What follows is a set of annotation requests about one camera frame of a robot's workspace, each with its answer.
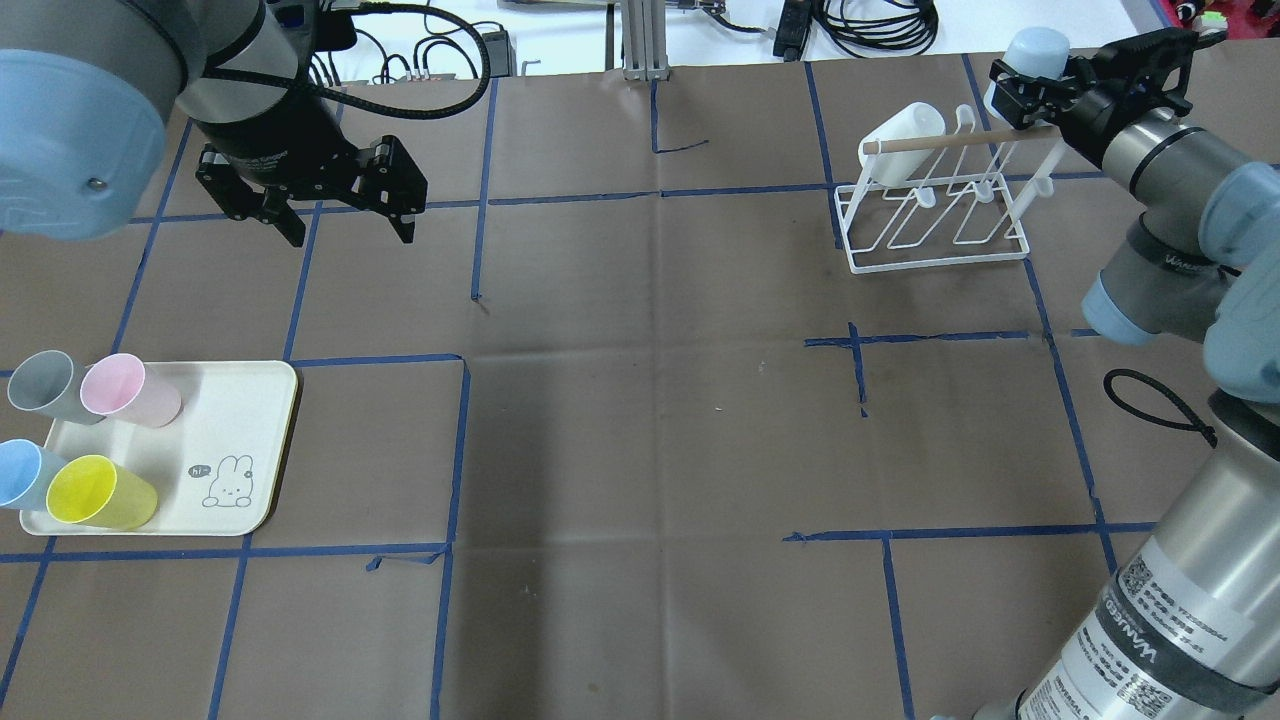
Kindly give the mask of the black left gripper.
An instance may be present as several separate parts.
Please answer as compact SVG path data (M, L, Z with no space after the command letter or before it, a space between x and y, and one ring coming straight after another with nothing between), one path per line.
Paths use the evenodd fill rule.
M195 124L209 141L196 178L232 220L271 225L289 246L302 249L307 228L289 205L288 191L302 200L338 199L349 191L348 206L384 217L402 243L413 242L429 183L394 135L357 150L315 95L285 95L244 120Z

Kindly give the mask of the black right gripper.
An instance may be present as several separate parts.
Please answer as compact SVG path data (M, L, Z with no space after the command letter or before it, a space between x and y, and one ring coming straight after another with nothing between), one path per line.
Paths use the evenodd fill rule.
M995 60L989 108L1016 131L1042 120L1057 126L1071 149L1100 167L1107 146L1148 113L1190 113L1194 55L1226 38L1225 29L1156 29L1106 44L1092 58L1070 58L1062 81L1027 76Z

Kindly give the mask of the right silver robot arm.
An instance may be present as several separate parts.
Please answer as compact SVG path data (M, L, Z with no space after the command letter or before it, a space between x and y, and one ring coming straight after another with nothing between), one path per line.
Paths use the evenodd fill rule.
M992 64L992 108L1065 143L1143 205L1082 301L1123 345L1202 347L1211 456L1092 609L1015 696L977 719L1243 719L1277 694L1277 169L1192 124L1196 53L1165 27L1061 56Z

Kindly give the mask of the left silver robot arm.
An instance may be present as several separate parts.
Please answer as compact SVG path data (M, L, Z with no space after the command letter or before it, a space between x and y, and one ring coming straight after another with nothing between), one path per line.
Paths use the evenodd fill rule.
M133 215L180 109L221 213L301 246L294 202L335 201L413 240L428 182L403 143L348 141L308 79L355 31L321 1L5 1L3 228L93 240Z

